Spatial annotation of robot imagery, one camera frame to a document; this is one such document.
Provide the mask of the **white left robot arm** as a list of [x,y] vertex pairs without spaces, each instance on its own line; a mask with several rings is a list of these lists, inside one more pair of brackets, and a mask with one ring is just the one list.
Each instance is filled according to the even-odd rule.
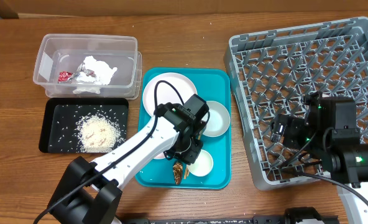
[[117,149],[91,162],[73,160],[45,212],[60,223],[119,223],[116,210],[124,187],[157,155],[187,165],[196,161],[208,111],[196,94],[183,105],[158,105],[150,121]]

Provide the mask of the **white napkin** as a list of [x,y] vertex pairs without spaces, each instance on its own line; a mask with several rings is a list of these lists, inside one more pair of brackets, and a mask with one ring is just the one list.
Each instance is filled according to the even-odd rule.
[[73,81],[79,85],[109,85],[117,67],[111,68],[105,61],[87,56],[78,67]]

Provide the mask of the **small white cup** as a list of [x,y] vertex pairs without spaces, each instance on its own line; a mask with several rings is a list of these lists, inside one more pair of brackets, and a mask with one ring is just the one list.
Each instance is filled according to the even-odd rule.
[[213,157],[203,149],[200,151],[196,161],[191,165],[187,165],[189,172],[197,177],[208,175],[212,171],[213,166]]

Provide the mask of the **pile of white rice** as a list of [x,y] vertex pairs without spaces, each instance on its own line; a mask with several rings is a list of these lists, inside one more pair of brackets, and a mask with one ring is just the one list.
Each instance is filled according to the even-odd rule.
[[110,152],[126,140],[127,115],[125,105],[58,105],[48,152]]

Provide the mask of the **silver red foil wrapper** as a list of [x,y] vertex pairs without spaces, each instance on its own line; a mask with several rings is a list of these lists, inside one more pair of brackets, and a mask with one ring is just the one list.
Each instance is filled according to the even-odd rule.
[[81,63],[79,67],[76,69],[76,71],[73,73],[66,72],[66,71],[60,72],[58,76],[58,82],[59,83],[71,82],[74,79],[76,79],[78,76],[80,76],[81,73],[85,74],[86,76],[94,75],[94,71],[85,68],[84,63]]

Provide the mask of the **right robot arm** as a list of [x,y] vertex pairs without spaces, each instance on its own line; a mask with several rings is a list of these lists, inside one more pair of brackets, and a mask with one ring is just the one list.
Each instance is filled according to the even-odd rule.
[[303,104],[308,107],[304,118],[278,114],[270,124],[270,140],[296,150],[279,165],[279,170],[306,177],[306,172],[291,164],[310,155],[312,165],[319,164],[330,174],[313,174],[312,178],[340,187],[348,219],[368,223],[368,144],[361,143],[355,100],[315,92],[305,95]]

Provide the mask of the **pink bowl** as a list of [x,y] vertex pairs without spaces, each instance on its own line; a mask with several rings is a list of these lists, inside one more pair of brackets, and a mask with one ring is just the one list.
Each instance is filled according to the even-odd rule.
[[160,154],[154,157],[154,159],[164,159],[164,158],[165,158],[165,154],[163,152],[161,152]]

